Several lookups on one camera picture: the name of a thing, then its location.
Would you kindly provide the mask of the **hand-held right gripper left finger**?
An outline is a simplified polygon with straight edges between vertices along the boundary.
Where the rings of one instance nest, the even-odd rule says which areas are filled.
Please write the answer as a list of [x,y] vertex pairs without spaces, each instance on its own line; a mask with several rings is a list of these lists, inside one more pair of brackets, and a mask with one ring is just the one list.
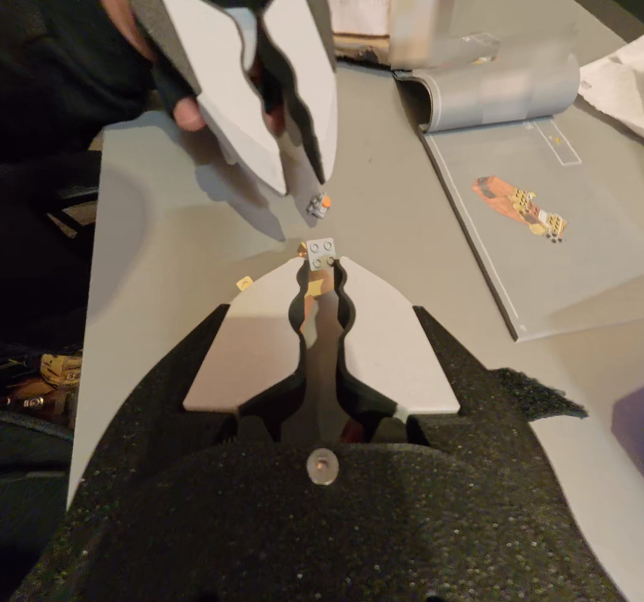
[[305,350],[306,292],[303,259],[288,260],[241,291],[230,302],[183,408],[242,413],[254,398],[294,378]]

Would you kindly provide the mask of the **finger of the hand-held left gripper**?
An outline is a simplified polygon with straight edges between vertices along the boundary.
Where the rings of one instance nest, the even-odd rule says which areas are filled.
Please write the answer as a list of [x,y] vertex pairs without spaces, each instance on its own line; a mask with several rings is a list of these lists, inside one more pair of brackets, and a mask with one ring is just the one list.
[[262,29],[264,65],[281,85],[318,182],[326,184],[337,151],[337,84],[307,0],[271,0]]
[[256,15],[247,7],[221,8],[208,0],[163,3],[197,78],[197,103],[224,159],[286,195],[279,147],[249,78],[258,41]]

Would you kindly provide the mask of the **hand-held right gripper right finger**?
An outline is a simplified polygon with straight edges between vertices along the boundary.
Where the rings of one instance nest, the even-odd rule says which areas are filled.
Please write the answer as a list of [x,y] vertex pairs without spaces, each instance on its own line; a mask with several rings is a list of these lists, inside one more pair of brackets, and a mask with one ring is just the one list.
[[456,415],[461,406],[412,303],[347,256],[334,273],[344,410],[351,417]]

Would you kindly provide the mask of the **torn white paper bag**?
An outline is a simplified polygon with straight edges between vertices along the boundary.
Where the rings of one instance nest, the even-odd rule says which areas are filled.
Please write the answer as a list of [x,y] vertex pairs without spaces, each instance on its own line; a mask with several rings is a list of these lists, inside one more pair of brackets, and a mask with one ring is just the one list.
[[643,137],[643,36],[581,67],[578,93]]

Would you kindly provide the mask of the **orange tan brick model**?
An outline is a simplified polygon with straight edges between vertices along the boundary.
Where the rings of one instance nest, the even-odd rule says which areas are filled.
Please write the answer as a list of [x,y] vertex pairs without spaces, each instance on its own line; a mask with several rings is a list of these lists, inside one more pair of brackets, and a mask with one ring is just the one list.
[[331,290],[333,290],[333,279],[330,269],[309,270],[309,284],[303,303],[305,318],[300,328],[307,349],[311,349],[318,338],[316,326],[318,299]]

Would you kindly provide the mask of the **small pale grey brick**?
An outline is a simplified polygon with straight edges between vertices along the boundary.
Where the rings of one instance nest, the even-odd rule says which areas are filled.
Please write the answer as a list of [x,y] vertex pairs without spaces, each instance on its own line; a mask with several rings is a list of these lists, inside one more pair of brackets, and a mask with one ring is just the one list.
[[311,271],[326,270],[334,267],[337,255],[333,238],[307,240],[305,245]]

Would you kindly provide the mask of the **grey instruction booklet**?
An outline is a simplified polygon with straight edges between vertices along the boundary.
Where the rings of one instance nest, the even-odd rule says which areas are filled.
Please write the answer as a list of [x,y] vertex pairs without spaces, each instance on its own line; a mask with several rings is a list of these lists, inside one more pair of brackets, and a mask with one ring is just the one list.
[[574,37],[470,35],[393,72],[516,341],[643,319],[640,144],[574,105]]

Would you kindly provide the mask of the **person's dark jacket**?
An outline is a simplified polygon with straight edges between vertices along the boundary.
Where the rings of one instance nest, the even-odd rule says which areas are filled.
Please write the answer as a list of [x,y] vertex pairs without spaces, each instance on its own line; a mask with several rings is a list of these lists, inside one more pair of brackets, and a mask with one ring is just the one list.
[[[101,155],[1,165],[1,361],[80,349],[94,227],[67,209],[98,198]],[[71,437],[1,388],[1,529],[64,515]]]

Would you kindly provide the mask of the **brown cardboard box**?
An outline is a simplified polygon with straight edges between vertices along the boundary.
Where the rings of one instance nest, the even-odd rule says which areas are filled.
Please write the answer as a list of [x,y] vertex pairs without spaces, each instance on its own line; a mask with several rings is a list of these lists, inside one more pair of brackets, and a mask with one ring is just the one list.
[[390,37],[334,33],[337,59],[391,69]]

